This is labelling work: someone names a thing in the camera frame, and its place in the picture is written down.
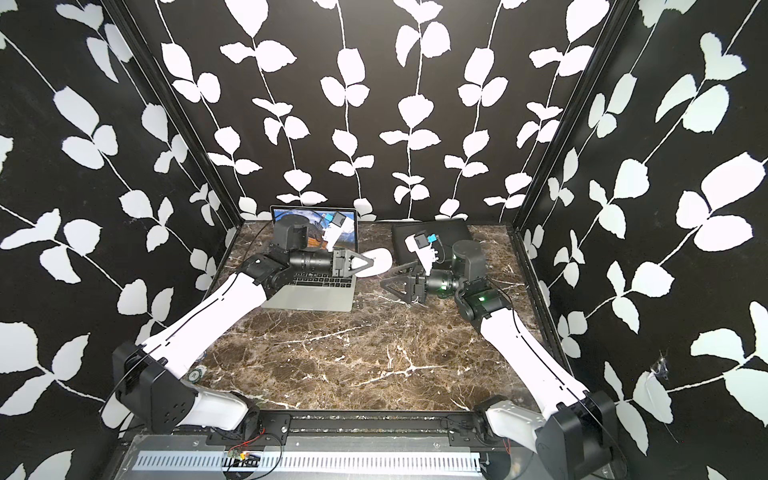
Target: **marble tabletop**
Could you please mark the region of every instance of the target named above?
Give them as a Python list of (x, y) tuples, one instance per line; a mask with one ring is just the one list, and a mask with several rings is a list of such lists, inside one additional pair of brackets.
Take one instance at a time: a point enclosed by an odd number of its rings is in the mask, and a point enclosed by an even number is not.
[[(249, 222), (222, 269), (221, 284), (272, 236)], [(359, 225), (359, 249), (392, 250), (391, 227)], [(488, 275), (541, 342), (506, 227), (472, 226)], [(538, 411), (504, 357), (459, 315), (451, 299), (406, 305), (381, 290), (382, 277), (357, 280), (351, 312), (257, 308), (211, 347), (200, 385), (241, 392), (265, 409), (464, 410), (500, 394)]]

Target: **black cable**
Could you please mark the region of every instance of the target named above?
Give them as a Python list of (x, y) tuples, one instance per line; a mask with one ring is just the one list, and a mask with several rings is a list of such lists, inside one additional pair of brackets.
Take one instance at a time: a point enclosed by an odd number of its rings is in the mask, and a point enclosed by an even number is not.
[[(498, 288), (498, 290), (502, 293), (502, 295), (504, 295), (504, 297), (507, 299), (507, 301), (510, 303), (510, 305), (512, 305), (512, 298), (493, 279), (488, 278), (488, 280), (491, 283), (493, 283), (496, 286), (496, 288)], [(589, 415), (595, 420), (595, 422), (597, 422), (598, 425), (603, 429), (605, 434), (608, 435), (608, 438), (611, 439), (611, 442), (616, 446), (616, 449), (618, 450), (619, 455), (621, 455), (621, 458), (624, 461), (624, 465), (627, 466), (627, 471), (624, 473), (624, 476), (622, 476), (620, 478), (601, 477), (599, 475), (595, 475), (594, 473), (591, 474), (591, 475), (593, 475), (594, 477), (597, 477), (597, 478), (601, 478), (603, 480), (625, 480), (629, 476), (629, 469), (628, 469), (629, 462), (627, 461), (627, 456), (624, 454), (624, 451), (621, 450), (621, 447), (619, 446), (619, 444), (616, 441), (616, 439), (614, 439), (613, 435), (611, 435), (609, 433), (609, 431), (605, 428), (605, 425), (603, 425), (603, 422), (601, 422), (600, 420), (598, 420), (598, 418), (596, 416), (594, 416), (594, 414), (590, 411), (589, 408), (587, 408), (587, 406), (584, 404), (584, 402), (582, 402), (581, 399), (579, 399), (578, 396), (576, 396), (576, 394), (574, 394), (571, 391), (571, 389), (566, 389), (566, 390), (568, 390), (568, 392), (576, 399), (576, 401), (579, 402), (582, 407), (584, 407), (584, 410), (586, 410), (587, 413), (589, 413)]]
[(128, 428), (126, 428), (126, 429), (122, 429), (122, 430), (120, 430), (120, 431), (118, 432), (118, 434), (121, 434), (121, 433), (125, 433), (125, 432), (129, 432), (129, 431), (131, 431), (131, 430), (135, 430), (135, 429), (140, 429), (140, 428), (141, 428), (141, 427), (143, 427), (144, 425), (145, 425), (144, 423), (140, 423), (140, 424), (138, 424), (138, 425), (134, 425), (134, 426), (132, 426), (132, 427), (128, 427)]
[(122, 383), (122, 382), (123, 382), (123, 381), (124, 381), (124, 380), (125, 380), (125, 379), (128, 377), (128, 374), (130, 374), (131, 372), (133, 372), (133, 370), (134, 370), (136, 367), (138, 367), (138, 366), (139, 366), (139, 365), (140, 365), (140, 364), (141, 364), (141, 363), (144, 361), (144, 359), (146, 359), (146, 358), (147, 358), (147, 357), (148, 357), (148, 356), (149, 356), (149, 355), (150, 355), (152, 352), (154, 352), (154, 351), (155, 351), (155, 350), (157, 350), (158, 348), (160, 348), (160, 345), (158, 345), (158, 346), (154, 347), (154, 348), (153, 348), (153, 349), (152, 349), (152, 350), (151, 350), (151, 351), (150, 351), (148, 354), (146, 354), (146, 355), (144, 355), (143, 357), (141, 357), (141, 360), (139, 360), (138, 362), (136, 362), (136, 363), (135, 363), (135, 364), (134, 364), (134, 365), (133, 365), (133, 366), (132, 366), (130, 369), (128, 369), (128, 371), (125, 373), (125, 375), (123, 375), (123, 378), (121, 378), (121, 379), (120, 379), (120, 380), (119, 380), (117, 383), (115, 383), (115, 384), (114, 384), (114, 388), (112, 389), (112, 391), (111, 391), (111, 392), (109, 392), (109, 395), (107, 395), (107, 400), (106, 400), (106, 402), (104, 402), (104, 405), (102, 405), (102, 406), (101, 406), (101, 408), (98, 410), (99, 426), (101, 426), (101, 425), (104, 425), (104, 422), (101, 420), (101, 414), (103, 414), (103, 413), (104, 413), (104, 409), (107, 407), (107, 403), (109, 402), (109, 399), (110, 399), (110, 398), (113, 396), (113, 394), (114, 394), (115, 392), (117, 392), (117, 390), (120, 388), (120, 384), (121, 384), (121, 383)]
[(272, 435), (271, 433), (265, 433), (265, 434), (263, 434), (263, 435), (264, 435), (265, 437), (272, 437), (273, 439), (275, 439), (275, 440), (277, 441), (277, 445), (280, 445), (280, 457), (277, 459), (277, 463), (275, 463), (275, 466), (273, 466), (271, 470), (269, 470), (269, 471), (268, 471), (267, 473), (265, 473), (264, 475), (260, 475), (260, 476), (258, 476), (258, 477), (253, 477), (253, 478), (251, 478), (250, 480), (257, 480), (258, 478), (264, 478), (264, 477), (266, 477), (266, 476), (267, 476), (267, 475), (269, 475), (270, 473), (274, 472), (274, 471), (275, 471), (275, 468), (277, 468), (277, 466), (278, 466), (278, 465), (280, 464), (280, 462), (283, 460), (283, 450), (284, 450), (285, 448), (283, 447), (283, 443), (280, 441), (280, 439), (278, 439), (278, 438), (277, 438), (275, 435)]
[(445, 262), (445, 259), (447, 257), (447, 255), (445, 254), (445, 244), (443, 244), (442, 240), (440, 240), (439, 235), (435, 235), (435, 238), (437, 239), (438, 242), (440, 242), (440, 250), (442, 250), (442, 260), (440, 260), (438, 263), (443, 263)]

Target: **wallpaper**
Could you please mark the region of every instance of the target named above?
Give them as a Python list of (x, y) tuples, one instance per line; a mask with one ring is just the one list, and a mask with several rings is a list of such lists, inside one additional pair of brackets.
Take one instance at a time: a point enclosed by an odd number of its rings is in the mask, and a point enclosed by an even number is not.
[(760, 0), (638, 2), (525, 220), (632, 478), (764, 476), (766, 18)]
[(112, 351), (199, 303), (235, 228), (100, 5), (0, 0), (0, 65), (0, 478), (97, 478)]
[(607, 0), (126, 2), (243, 219), (511, 219)]

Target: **laptop trackpad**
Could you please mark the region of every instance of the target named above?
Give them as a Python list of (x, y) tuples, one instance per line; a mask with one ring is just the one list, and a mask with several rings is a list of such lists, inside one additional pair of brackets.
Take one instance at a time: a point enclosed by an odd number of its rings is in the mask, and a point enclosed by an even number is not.
[(262, 306), (272, 309), (349, 312), (354, 296), (355, 282), (347, 288), (286, 285)]

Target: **laptop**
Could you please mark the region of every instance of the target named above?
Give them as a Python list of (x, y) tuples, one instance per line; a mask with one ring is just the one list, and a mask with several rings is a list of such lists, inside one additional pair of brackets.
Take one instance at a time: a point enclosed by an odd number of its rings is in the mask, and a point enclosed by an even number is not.
[[(270, 207), (272, 219), (278, 221), (283, 215), (301, 215), (310, 223), (324, 228), (339, 212), (355, 223), (352, 233), (342, 233), (335, 248), (346, 248), (357, 252), (357, 211), (353, 208), (317, 208), (289, 207), (273, 205)], [(356, 277), (334, 277), (330, 275), (301, 275), (289, 285), (264, 302), (262, 307), (285, 310), (322, 310), (326, 312), (349, 312), (355, 296)]]

